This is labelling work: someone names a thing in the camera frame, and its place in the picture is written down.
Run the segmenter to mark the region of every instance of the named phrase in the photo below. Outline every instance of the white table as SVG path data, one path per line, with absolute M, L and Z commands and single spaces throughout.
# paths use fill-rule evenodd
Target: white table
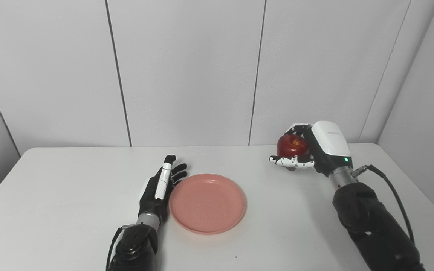
M 375 144 L 350 144 L 355 167 L 372 163 L 403 200 L 422 262 L 434 271 L 434 205 Z M 0 271 L 104 270 L 117 227 L 136 221 L 138 194 L 165 155 L 190 173 L 216 173 L 246 194 L 242 221 L 197 235 L 172 218 L 160 230 L 162 271 L 365 271 L 340 225 L 329 180 L 267 162 L 275 146 L 39 148 L 27 151 L 0 185 Z M 386 183 L 360 176 L 404 226 Z

